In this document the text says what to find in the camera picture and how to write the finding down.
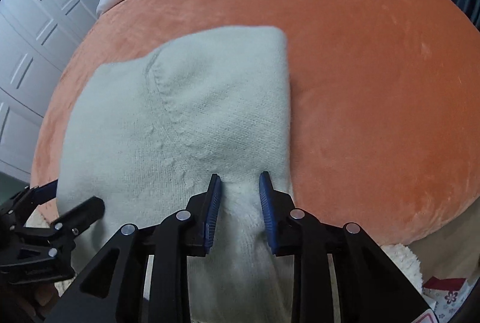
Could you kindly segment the cream knit cardigan red buttons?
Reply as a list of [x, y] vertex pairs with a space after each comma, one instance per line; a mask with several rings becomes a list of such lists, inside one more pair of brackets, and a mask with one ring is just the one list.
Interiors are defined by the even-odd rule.
[[75, 270], [122, 225], [159, 224], [217, 174], [212, 251], [188, 263], [191, 316], [289, 321], [293, 261], [272, 255], [259, 195], [262, 172], [292, 190], [286, 44], [275, 27], [220, 27], [96, 69], [72, 109], [59, 163], [60, 213], [92, 196], [106, 207], [77, 240]]

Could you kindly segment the cream fluffy rug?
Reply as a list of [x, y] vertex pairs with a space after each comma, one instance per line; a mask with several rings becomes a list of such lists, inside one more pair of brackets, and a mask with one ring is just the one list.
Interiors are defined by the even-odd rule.
[[381, 249], [408, 278], [415, 289], [422, 293], [423, 277], [418, 257], [403, 244], [383, 245]]

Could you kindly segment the orange plush bed blanket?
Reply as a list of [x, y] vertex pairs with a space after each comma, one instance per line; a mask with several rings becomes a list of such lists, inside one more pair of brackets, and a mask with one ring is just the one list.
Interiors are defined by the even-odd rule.
[[59, 175], [72, 106], [98, 65], [231, 25], [287, 35], [290, 167], [307, 210], [407, 244], [479, 197], [479, 31], [450, 0], [124, 0], [65, 68], [32, 184]]

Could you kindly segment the white panelled wardrobe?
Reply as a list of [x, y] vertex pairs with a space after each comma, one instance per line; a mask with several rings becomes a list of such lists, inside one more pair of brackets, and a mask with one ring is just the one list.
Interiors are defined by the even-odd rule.
[[1, 0], [1, 172], [28, 181], [42, 120], [99, 0]]

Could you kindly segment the red white patterned box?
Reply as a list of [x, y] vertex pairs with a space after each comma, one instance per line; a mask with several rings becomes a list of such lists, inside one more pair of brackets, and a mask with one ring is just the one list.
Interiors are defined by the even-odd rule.
[[438, 279], [431, 277], [423, 285], [423, 294], [434, 301], [433, 311], [439, 322], [449, 322], [467, 297], [465, 278]]

